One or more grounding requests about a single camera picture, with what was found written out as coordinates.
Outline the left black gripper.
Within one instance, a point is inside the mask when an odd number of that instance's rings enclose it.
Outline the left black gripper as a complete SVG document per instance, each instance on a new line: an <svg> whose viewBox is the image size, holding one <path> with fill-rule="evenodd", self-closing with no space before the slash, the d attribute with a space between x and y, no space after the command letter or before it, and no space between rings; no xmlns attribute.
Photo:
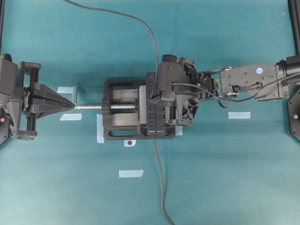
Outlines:
<svg viewBox="0 0 300 225"><path fill-rule="evenodd" d="M41 65L22 61L17 67L14 95L7 103L7 116L12 138L32 141L36 136L36 120L42 117L73 110L75 104L46 85L38 83ZM51 100L63 105L32 105L32 96L42 100ZM21 115L27 119L26 130L20 130Z"/></svg>

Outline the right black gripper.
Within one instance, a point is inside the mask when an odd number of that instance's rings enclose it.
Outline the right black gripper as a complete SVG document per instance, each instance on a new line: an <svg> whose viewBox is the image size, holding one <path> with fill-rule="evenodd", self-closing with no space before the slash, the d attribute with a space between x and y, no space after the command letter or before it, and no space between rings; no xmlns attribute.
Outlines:
<svg viewBox="0 0 300 225"><path fill-rule="evenodd" d="M188 83L172 83L187 88L175 95L175 101L162 100L161 97L148 99L148 105L154 108L165 108L165 122L176 126L190 126L193 124L200 103L214 100L219 94L219 79L213 78L211 72L197 72L195 62L187 58L179 58L184 72L188 76Z"/></svg>

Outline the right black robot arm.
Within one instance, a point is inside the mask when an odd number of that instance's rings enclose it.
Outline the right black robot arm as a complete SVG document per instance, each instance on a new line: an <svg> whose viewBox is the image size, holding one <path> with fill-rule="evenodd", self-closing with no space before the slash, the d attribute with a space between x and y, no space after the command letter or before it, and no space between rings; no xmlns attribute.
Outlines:
<svg viewBox="0 0 300 225"><path fill-rule="evenodd" d="M187 126L202 101L217 100L228 108L242 93L257 101L287 98L288 86L300 83L300 57L271 66L225 67L198 72L195 62L164 55L157 75L147 78L150 126Z"/></svg>

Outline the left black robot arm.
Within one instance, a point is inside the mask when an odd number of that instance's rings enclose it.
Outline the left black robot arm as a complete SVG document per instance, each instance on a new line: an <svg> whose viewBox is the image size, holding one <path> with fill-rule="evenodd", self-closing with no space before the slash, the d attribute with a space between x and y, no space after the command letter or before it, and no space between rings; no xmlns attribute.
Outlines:
<svg viewBox="0 0 300 225"><path fill-rule="evenodd" d="M75 104L39 83L41 65L15 64L10 54L0 56L0 142L8 137L31 141L37 136L36 121L72 110Z"/></svg>

